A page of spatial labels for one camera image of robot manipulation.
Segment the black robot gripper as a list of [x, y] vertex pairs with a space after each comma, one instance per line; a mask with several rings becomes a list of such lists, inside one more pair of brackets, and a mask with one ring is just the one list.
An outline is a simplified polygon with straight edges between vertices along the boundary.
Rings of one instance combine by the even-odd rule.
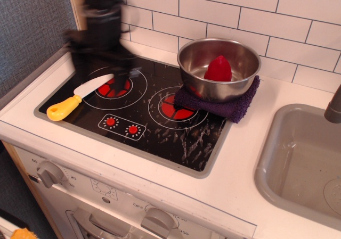
[[135, 56], [120, 43], [121, 7], [106, 10], [85, 8], [87, 29], [67, 30], [68, 42], [76, 77], [85, 83], [91, 77], [112, 73], [115, 95], [124, 89], [134, 68]]

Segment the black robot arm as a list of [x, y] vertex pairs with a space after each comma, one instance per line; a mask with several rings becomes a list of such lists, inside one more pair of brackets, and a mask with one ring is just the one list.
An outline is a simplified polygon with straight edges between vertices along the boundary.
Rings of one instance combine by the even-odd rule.
[[135, 61], [135, 56], [120, 43], [123, 3], [123, 0], [84, 0], [87, 28], [63, 34], [79, 80], [87, 82], [113, 74], [116, 94], [124, 90]]

